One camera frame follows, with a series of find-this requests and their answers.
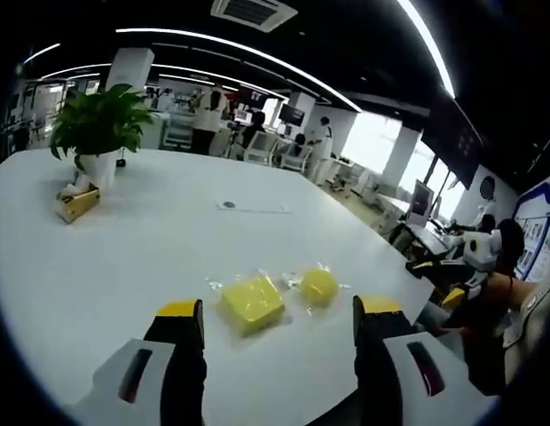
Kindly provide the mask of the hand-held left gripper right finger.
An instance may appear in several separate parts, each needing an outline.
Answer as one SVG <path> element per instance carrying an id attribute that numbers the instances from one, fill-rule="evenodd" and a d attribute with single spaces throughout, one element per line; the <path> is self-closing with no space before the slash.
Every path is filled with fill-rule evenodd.
<path id="1" fill-rule="evenodd" d="M 494 405 L 464 360 L 417 331 L 397 302 L 354 296 L 352 309 L 361 424 L 475 425 Z"/>

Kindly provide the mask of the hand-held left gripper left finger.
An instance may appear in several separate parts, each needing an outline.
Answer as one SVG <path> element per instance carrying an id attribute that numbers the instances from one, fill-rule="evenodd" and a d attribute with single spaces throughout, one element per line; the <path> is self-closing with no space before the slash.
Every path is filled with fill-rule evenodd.
<path id="1" fill-rule="evenodd" d="M 162 306 L 141 339 L 131 339 L 93 374 L 75 404 L 80 425 L 202 425 L 207 377 L 200 299 Z"/>

